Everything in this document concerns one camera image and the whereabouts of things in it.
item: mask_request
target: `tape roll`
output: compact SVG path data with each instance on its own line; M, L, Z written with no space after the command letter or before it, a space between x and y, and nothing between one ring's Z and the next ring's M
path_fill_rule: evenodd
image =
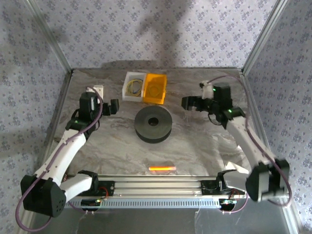
M135 118L135 130L138 137L147 143L159 143L171 133L170 113L160 106L148 106L141 109Z

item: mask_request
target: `patterned wallpaper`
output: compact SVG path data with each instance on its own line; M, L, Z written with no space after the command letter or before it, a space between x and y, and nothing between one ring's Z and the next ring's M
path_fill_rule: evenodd
M73 68L242 67L276 0L38 0Z
M65 72L23 0L0 1L0 233L12 233L20 180L44 153Z
M291 165L299 215L312 231L312 2L290 0L248 74L272 151Z

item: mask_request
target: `marble surface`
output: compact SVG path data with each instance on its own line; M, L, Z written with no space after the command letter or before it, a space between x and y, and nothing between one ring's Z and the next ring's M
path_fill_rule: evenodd
M122 86L127 70L83 69L74 70L61 117L56 129L53 147L57 146L65 125L86 86L105 86L104 101L119 98L120 109L116 115L102 117L100 129L93 132L87 143L79 150L69 167L69 174L89 170L98 174L149 175L151 165L176 166L174 175L214 176L228 162L250 169L247 158L237 148L234 138L221 126L209 122L206 112L185 111L181 106L184 96L199 96L199 82L230 75L236 70L172 69L134 70L167 74L167 93L163 107L173 119L170 136L161 143L148 144L140 140L134 130L137 112L147 103L122 101ZM231 85L234 105L247 110L243 89L235 79L220 81Z

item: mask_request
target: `white box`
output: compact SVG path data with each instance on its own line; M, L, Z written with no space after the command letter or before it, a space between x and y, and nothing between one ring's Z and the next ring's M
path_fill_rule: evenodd
M139 97L127 95L127 84L134 79L143 80L141 95ZM127 72L125 82L123 83L123 87L122 87L122 100L143 102L143 92L144 92L145 80L146 80L146 73L143 73L143 72Z
M101 96L102 100L104 98L104 85L94 85L93 88L98 92L98 94ZM95 93L92 89L87 88L87 92Z

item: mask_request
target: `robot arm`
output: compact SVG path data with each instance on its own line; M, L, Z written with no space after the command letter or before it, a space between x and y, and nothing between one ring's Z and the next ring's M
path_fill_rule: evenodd
M97 130L96 126L91 124L97 121L98 117L116 114L119 110L118 99L112 99L111 105L98 99L98 94L103 98L103 86L95 86L93 89L97 94L89 89L81 95L79 109L75 110L67 123L66 131L51 156L33 176L25 175L22 179L21 192L23 196L24 193L27 194L23 200L26 210L57 217L67 201L84 191L92 191L98 187L98 175L89 171L80 171L74 178L62 183L74 156L91 133Z
M275 166L277 165L288 178L288 162L275 158L255 132L249 129L254 141L266 152L268 158L263 156L246 130L245 113L239 107L233 107L229 85L227 83L211 85L203 81L199 86L203 89L203 95L184 97L182 107L185 110L192 110L195 107L196 111L206 111L209 115L215 115L216 120L240 145L252 168L249 175L236 170L219 173L223 186L244 190L257 202L286 194L288 192L286 182Z

